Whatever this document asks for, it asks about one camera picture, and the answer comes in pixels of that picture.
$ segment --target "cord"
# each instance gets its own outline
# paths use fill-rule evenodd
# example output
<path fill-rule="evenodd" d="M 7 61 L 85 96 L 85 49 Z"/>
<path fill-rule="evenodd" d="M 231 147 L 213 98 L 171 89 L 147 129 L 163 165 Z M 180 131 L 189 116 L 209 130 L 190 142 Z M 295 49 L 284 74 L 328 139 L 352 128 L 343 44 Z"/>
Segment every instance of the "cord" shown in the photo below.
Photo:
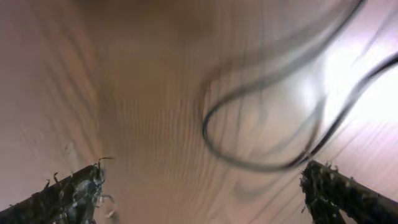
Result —
<path fill-rule="evenodd" d="M 309 50 L 303 56 L 299 57 L 297 60 L 293 61 L 289 65 L 285 67 L 283 72 L 278 71 L 275 74 L 260 78 L 259 80 L 252 82 L 248 85 L 242 86 L 236 90 L 233 90 L 226 96 L 222 97 L 220 101 L 218 101 L 210 110 L 207 112 L 206 116 L 203 119 L 202 123 L 202 136 L 207 145 L 210 152 L 216 156 L 217 158 L 227 162 L 232 166 L 236 166 L 242 169 L 250 170 L 253 172 L 276 172 L 280 170 L 287 170 L 297 167 L 308 160 L 312 159 L 330 140 L 332 135 L 336 132 L 336 130 L 340 127 L 343 120 L 346 118 L 348 113 L 351 111 L 352 107 L 361 97 L 361 95 L 366 91 L 369 85 L 377 78 L 379 78 L 385 70 L 391 68 L 393 65 L 398 63 L 398 53 L 386 59 L 384 62 L 376 66 L 372 71 L 366 74 L 360 81 L 356 84 L 356 86 L 351 90 L 349 97 L 347 97 L 346 103 L 343 109 L 338 113 L 338 116 L 332 123 L 332 125 L 325 131 L 323 136 L 318 140 L 317 144 L 312 147 L 312 142 L 315 136 L 312 136 L 305 146 L 304 150 L 293 160 L 287 162 L 285 164 L 271 166 L 266 164 L 247 162 L 237 157 L 234 157 L 229 154 L 225 154 L 222 150 L 215 146 L 214 142 L 208 136 L 208 123 L 210 118 L 222 107 L 226 106 L 228 103 L 238 100 L 246 95 L 253 94 L 257 91 L 262 91 L 270 86 L 284 80 L 285 78 L 291 76 L 294 70 L 299 69 L 309 63 L 309 61 L 316 58 L 317 55 L 322 53 L 332 40 L 343 30 L 343 28 L 349 23 L 350 20 L 356 15 L 361 6 L 366 2 L 366 0 L 359 0 L 353 7 L 352 11 L 348 14 L 348 16 L 343 20 L 343 22 L 337 27 L 337 29 L 332 32 L 332 34 L 326 38 L 318 47 L 314 47 L 312 50 Z M 324 106 L 324 101 L 321 100 L 320 104 Z"/>

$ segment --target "black cable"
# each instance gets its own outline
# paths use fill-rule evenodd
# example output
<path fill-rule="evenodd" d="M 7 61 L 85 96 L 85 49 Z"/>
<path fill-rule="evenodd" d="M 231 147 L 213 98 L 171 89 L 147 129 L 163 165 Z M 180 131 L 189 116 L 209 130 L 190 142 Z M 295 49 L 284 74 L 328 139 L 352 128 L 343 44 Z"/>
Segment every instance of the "black cable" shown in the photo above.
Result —
<path fill-rule="evenodd" d="M 271 166 L 266 164 L 247 162 L 238 159 L 232 155 L 223 153 L 222 150 L 216 147 L 213 141 L 209 138 L 207 130 L 208 123 L 210 121 L 210 118 L 215 114 L 215 112 L 218 111 L 223 106 L 226 106 L 228 103 L 234 100 L 238 100 L 246 95 L 250 95 L 257 91 L 264 90 L 280 82 L 281 80 L 284 80 L 285 78 L 291 76 L 294 70 L 303 67 L 311 60 L 316 58 L 320 53 L 322 53 L 327 48 L 327 46 L 331 43 L 331 41 L 334 40 L 334 38 L 342 31 L 342 29 L 349 23 L 349 21 L 353 19 L 355 14 L 359 11 L 361 6 L 365 2 L 366 2 L 365 0 L 359 0 L 358 3 L 356 3 L 356 5 L 353 7 L 352 11 L 344 19 L 344 21 L 337 27 L 337 29 L 335 29 L 334 32 L 332 32 L 332 34 L 328 38 L 326 38 L 326 40 L 324 40 L 318 47 L 314 47 L 313 49 L 305 53 L 303 56 L 299 57 L 297 60 L 287 65 L 283 71 L 277 71 L 271 76 L 261 78 L 251 84 L 242 86 L 232 91 L 231 93 L 227 94 L 222 99 L 220 99 L 220 101 L 217 102 L 216 105 L 214 105 L 211 108 L 211 110 L 209 110 L 209 112 L 206 114 L 202 124 L 203 139 L 205 140 L 205 143 L 208 146 L 210 152 L 213 153 L 217 158 L 227 162 L 232 166 L 240 167 L 242 169 L 251 170 L 254 172 L 275 172 L 279 170 L 291 169 L 299 166 L 300 164 L 303 164 L 304 162 L 307 162 L 316 153 L 318 153 L 323 148 L 323 146 L 328 142 L 328 140 L 332 137 L 335 131 L 340 127 L 344 118 L 351 111 L 352 107 L 355 105 L 355 103 L 357 102 L 359 97 L 363 94 L 363 92 L 367 89 L 369 84 L 376 78 L 380 77 L 383 71 L 398 63 L 398 53 L 396 53 L 395 55 L 388 58 L 380 65 L 378 65 L 373 71 L 369 72 L 357 83 L 357 85 L 353 88 L 353 90 L 349 94 L 349 97 L 343 109 L 339 112 L 333 124 L 329 127 L 329 129 L 327 129 L 327 131 L 320 138 L 315 147 L 312 147 L 313 145 L 312 141 L 315 138 L 315 136 L 312 136 L 307 145 L 305 146 L 305 149 L 295 159 L 286 164 Z"/>

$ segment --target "wood grain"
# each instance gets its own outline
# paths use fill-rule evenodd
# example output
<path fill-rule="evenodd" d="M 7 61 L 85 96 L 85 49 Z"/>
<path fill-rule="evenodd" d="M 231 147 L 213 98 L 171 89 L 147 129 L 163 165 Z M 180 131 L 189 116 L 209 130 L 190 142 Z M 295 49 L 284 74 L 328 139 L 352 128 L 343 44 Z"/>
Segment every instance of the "wood grain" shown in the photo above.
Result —
<path fill-rule="evenodd" d="M 201 119 L 227 92 L 296 57 L 305 35 L 285 37 L 341 2 L 0 0 L 0 209 L 54 172 L 113 156 L 104 191 L 120 223 L 311 223 L 302 167 L 231 167 L 206 149 Z M 325 128 L 353 83 L 398 49 L 398 30 L 382 24 L 398 21 L 397 7 L 369 1 L 324 55 L 217 112 L 216 144 L 254 162 L 293 158 L 322 95 Z M 395 200 L 397 82 L 394 71 L 380 79 L 317 158 Z M 111 223 L 108 211 L 97 210 L 98 223 Z"/>

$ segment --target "cable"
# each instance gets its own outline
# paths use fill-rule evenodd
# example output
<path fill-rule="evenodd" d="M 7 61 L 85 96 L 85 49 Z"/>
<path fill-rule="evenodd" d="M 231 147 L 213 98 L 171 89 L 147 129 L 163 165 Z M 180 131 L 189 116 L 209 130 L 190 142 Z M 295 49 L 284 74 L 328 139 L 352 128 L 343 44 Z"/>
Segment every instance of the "cable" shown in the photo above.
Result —
<path fill-rule="evenodd" d="M 236 166 L 242 169 L 250 170 L 253 172 L 275 172 L 280 170 L 287 170 L 294 167 L 297 167 L 308 160 L 312 159 L 316 153 L 318 153 L 324 145 L 329 141 L 332 135 L 336 132 L 336 130 L 340 127 L 343 120 L 346 118 L 348 113 L 351 111 L 352 107 L 355 105 L 359 97 L 364 93 L 364 91 L 369 87 L 372 81 L 379 78 L 386 69 L 391 68 L 393 65 L 398 63 L 398 53 L 391 56 L 383 63 L 378 65 L 375 69 L 370 71 L 367 75 L 365 75 L 353 88 L 347 101 L 343 107 L 343 109 L 338 113 L 335 121 L 332 125 L 325 131 L 323 136 L 318 140 L 318 143 L 314 146 L 312 144 L 313 140 L 315 139 L 315 135 L 313 135 L 307 145 L 305 146 L 304 150 L 293 160 L 288 163 L 281 164 L 278 166 L 271 166 L 266 164 L 260 163 L 253 163 L 243 161 L 234 157 L 229 154 L 225 154 L 222 150 L 216 147 L 213 141 L 208 136 L 208 123 L 210 118 L 215 114 L 223 106 L 226 106 L 228 103 L 231 103 L 234 100 L 238 100 L 246 95 L 253 94 L 257 91 L 264 90 L 269 88 L 270 86 L 284 80 L 285 78 L 292 75 L 292 72 L 296 69 L 299 69 L 306 65 L 309 61 L 316 58 L 317 55 L 322 53 L 330 42 L 342 31 L 342 29 L 349 23 L 350 20 L 355 16 L 355 14 L 359 11 L 361 6 L 365 3 L 365 0 L 359 0 L 358 3 L 353 7 L 352 11 L 348 14 L 348 16 L 343 20 L 343 22 L 337 27 L 337 29 L 332 32 L 332 34 L 326 38 L 318 47 L 314 47 L 312 50 L 309 50 L 303 56 L 299 57 L 297 60 L 293 61 L 289 65 L 287 65 L 284 71 L 275 72 L 273 75 L 268 77 L 263 77 L 253 83 L 248 85 L 242 86 L 231 93 L 224 96 L 220 101 L 214 105 L 209 112 L 207 112 L 206 116 L 203 119 L 202 123 L 202 136 L 205 141 L 205 144 L 208 146 L 210 152 L 216 156 L 217 158 L 227 162 L 232 166 Z M 324 100 L 321 100 L 320 104 L 324 106 Z"/>

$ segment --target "wooden surface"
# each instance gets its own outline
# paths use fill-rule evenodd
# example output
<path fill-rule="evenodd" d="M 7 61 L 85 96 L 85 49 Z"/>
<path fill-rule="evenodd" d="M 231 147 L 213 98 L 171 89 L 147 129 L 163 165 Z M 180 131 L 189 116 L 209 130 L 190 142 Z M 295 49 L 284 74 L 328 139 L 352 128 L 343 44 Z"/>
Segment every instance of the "wooden surface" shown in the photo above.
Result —
<path fill-rule="evenodd" d="M 302 167 L 231 167 L 206 149 L 201 117 L 223 94 L 294 57 L 256 64 L 258 49 L 339 3 L 0 0 L 0 209 L 41 190 L 54 172 L 63 178 L 113 156 L 104 192 L 120 223 L 311 223 L 301 214 Z M 324 55 L 220 110 L 211 137 L 252 161 L 293 158 L 313 122 L 289 136 L 320 97 L 328 95 L 327 126 L 361 74 L 398 49 L 397 8 L 369 0 Z M 295 45 L 276 46 L 275 55 Z M 394 72 L 380 79 L 318 156 L 394 200 L 397 85 Z M 97 210 L 98 223 L 111 223 L 108 211 Z"/>

